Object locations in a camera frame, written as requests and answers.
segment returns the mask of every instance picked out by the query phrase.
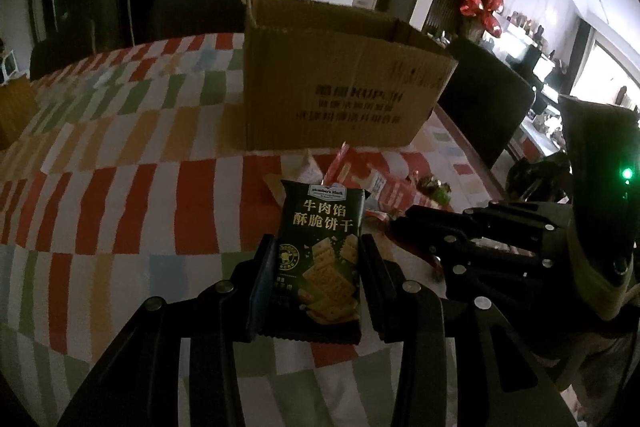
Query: small box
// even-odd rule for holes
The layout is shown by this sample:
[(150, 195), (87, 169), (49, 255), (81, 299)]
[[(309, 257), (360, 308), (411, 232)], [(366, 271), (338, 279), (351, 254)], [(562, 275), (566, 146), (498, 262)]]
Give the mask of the small box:
[(408, 145), (457, 62), (386, 14), (309, 0), (248, 0), (249, 150)]
[(352, 6), (357, 8), (366, 8), (367, 10), (373, 10), (373, 4), (375, 0), (353, 0)]

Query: colorful checkered tablecloth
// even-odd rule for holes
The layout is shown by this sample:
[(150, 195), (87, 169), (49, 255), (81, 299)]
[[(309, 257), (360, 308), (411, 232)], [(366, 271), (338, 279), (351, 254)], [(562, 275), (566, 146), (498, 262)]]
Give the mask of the colorful checkered tablecloth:
[[(238, 147), (242, 42), (159, 41), (33, 83), (40, 110), (0, 163), (0, 360), (39, 425), (55, 425), (145, 298), (193, 298), (276, 232), (280, 208), (263, 176), (293, 172), (305, 152)], [(435, 115), (408, 147), (359, 150), (396, 176), (417, 170), (449, 182), (455, 211), (489, 199)], [(335, 151), (312, 154), (326, 169)], [(443, 294), (426, 263), (376, 240), (408, 277)], [(361, 314), (358, 346), (236, 344), (246, 424), (388, 426), (402, 346), (381, 343), (366, 306)], [(181, 426), (188, 358), (183, 340)]]

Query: red snack package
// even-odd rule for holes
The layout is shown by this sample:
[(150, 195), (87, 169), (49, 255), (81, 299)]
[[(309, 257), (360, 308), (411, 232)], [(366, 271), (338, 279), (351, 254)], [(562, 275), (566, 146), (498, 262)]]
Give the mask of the red snack package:
[(437, 206), (418, 192), (415, 181), (396, 178), (389, 172), (374, 168), (347, 144), (337, 153), (322, 181), (323, 185), (334, 183), (347, 188), (364, 188), (370, 192), (371, 198), (378, 201), (380, 210), (388, 214), (404, 212), (413, 204)]

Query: beef cracker bag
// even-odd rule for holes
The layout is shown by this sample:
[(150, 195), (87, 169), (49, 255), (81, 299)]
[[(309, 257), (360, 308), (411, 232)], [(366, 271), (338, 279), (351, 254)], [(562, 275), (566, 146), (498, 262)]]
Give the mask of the beef cracker bag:
[(278, 265), (263, 333), (356, 344), (358, 238), (367, 193), (337, 184), (282, 185)]

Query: chair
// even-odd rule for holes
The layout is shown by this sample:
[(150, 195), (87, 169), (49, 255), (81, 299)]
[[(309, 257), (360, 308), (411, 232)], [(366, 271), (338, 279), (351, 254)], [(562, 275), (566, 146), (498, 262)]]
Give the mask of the chair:
[(447, 51), (458, 61), (438, 104), (491, 168), (535, 99), (524, 79), (494, 54), (465, 38)]
[(93, 22), (70, 16), (60, 25), (57, 33), (33, 47), (30, 79), (37, 80), (91, 55), (95, 55)]
[(204, 33), (241, 33), (242, 0), (155, 0), (149, 14), (147, 41)]

